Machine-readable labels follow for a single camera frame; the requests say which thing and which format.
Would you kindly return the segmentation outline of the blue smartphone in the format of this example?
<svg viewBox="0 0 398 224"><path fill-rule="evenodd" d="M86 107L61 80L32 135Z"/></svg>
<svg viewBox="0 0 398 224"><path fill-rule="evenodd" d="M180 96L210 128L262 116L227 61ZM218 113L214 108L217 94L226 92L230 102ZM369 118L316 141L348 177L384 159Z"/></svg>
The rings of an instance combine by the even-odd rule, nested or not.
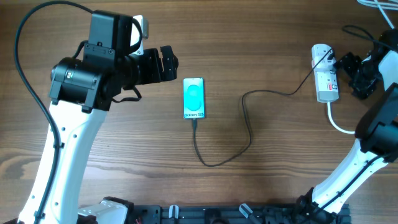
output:
<svg viewBox="0 0 398 224"><path fill-rule="evenodd" d="M205 117L205 88L202 78L183 79L183 118Z"/></svg>

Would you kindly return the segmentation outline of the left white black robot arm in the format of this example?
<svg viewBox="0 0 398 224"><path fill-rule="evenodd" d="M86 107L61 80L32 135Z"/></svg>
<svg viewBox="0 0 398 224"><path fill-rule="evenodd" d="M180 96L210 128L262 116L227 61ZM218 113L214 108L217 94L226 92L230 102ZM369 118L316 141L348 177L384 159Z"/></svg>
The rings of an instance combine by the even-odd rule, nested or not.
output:
<svg viewBox="0 0 398 224"><path fill-rule="evenodd" d="M132 223L134 204L105 197L80 208L78 199L95 137L117 96L139 85L176 79L168 45L145 49L142 15L92 11L89 37L51 71L47 139L32 191L16 223Z"/></svg>

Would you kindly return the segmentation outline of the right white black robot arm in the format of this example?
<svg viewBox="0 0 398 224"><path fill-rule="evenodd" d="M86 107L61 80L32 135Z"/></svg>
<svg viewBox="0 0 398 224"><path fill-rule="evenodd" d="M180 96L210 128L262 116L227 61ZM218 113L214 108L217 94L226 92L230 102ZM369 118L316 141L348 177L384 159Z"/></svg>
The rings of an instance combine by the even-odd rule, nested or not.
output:
<svg viewBox="0 0 398 224"><path fill-rule="evenodd" d="M320 184L300 196L292 209L291 219L299 223L336 223L345 201L377 170L397 159L397 29L384 31L375 39L368 31L362 39L373 43L365 59L351 52L337 60L333 48L326 44L312 47L312 70L317 100L331 103L338 99L336 72L344 70L350 77L353 95L366 99L378 82L384 93L360 119L352 131L354 144L338 167Z"/></svg>

